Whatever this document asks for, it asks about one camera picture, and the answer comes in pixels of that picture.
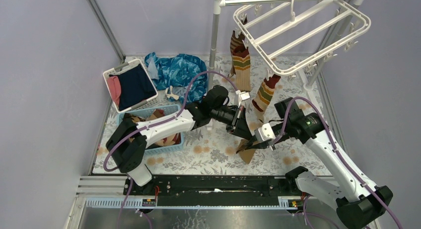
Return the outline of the red cuff multicolour sock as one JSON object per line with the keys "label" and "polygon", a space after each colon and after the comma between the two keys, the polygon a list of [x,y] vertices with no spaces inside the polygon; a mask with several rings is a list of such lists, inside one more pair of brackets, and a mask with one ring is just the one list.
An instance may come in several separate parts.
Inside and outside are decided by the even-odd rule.
{"label": "red cuff multicolour sock", "polygon": [[276,74],[265,78],[262,81],[255,98],[252,100],[254,112],[261,123],[264,122],[264,114],[273,98],[276,85],[280,79],[281,77]]}
{"label": "red cuff multicolour sock", "polygon": [[237,46],[232,55],[235,72],[235,85],[241,91],[251,91],[250,68],[251,58],[249,49],[244,45]]}

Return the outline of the brown striped sock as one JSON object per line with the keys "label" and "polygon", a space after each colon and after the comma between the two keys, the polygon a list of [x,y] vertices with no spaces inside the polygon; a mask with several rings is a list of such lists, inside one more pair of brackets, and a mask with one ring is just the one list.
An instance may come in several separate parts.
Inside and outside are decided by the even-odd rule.
{"label": "brown striped sock", "polygon": [[[235,48],[237,48],[240,45],[243,45],[244,35],[240,33],[239,35],[236,35],[236,31],[233,30],[230,38],[230,55],[233,56],[233,52]],[[228,77],[233,77],[235,75],[234,65],[233,62],[231,62],[231,70],[228,75]]]}
{"label": "brown striped sock", "polygon": [[241,22],[242,22],[243,25],[247,24],[247,22],[248,22],[247,17],[245,17]]}

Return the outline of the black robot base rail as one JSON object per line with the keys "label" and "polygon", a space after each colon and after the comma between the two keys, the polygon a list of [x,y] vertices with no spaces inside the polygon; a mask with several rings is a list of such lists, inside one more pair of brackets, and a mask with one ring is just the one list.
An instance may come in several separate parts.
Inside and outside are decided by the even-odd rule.
{"label": "black robot base rail", "polygon": [[301,192],[284,176],[250,175],[154,175],[139,186],[126,179],[124,195],[151,196],[160,207],[299,207],[308,193]]}

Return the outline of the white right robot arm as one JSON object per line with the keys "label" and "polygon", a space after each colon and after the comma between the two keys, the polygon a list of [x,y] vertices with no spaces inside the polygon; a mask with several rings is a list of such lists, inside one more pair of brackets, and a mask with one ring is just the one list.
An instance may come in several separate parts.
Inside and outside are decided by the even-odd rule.
{"label": "white right robot arm", "polygon": [[302,192],[314,196],[335,210],[349,229],[362,229],[385,212],[393,216],[389,208],[392,191],[387,186],[378,186],[358,168],[333,137],[316,107],[313,113],[304,115],[296,104],[297,100],[310,103],[304,97],[290,97],[277,103],[281,123],[273,126],[266,123],[256,129],[244,149],[274,149],[276,144],[285,140],[299,140],[321,159],[336,184],[320,179],[300,166],[285,175],[287,193],[297,195]]}

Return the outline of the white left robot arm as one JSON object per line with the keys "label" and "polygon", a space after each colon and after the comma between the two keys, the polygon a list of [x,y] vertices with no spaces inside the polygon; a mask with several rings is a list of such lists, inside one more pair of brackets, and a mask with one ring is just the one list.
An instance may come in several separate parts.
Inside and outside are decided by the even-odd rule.
{"label": "white left robot arm", "polygon": [[154,188],[152,174],[142,162],[147,148],[174,134],[205,126],[211,120],[224,123],[229,134],[249,140],[252,134],[242,105],[249,98],[248,92],[237,90],[234,103],[229,105],[228,90],[215,85],[202,100],[189,103],[176,113],[138,123],[125,119],[106,143],[107,157],[114,160],[117,169],[135,183],[141,194],[147,195]]}

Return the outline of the tan brown cuff sock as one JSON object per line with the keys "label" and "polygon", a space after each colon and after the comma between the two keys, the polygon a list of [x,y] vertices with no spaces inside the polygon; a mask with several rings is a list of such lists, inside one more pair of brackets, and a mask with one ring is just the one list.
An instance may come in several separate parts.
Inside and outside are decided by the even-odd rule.
{"label": "tan brown cuff sock", "polygon": [[238,147],[236,148],[236,154],[238,154],[240,156],[240,158],[246,163],[246,164],[250,164],[250,162],[253,159],[253,156],[256,152],[256,149],[246,149],[246,144],[247,144],[247,140],[246,139],[242,139],[238,145]]}

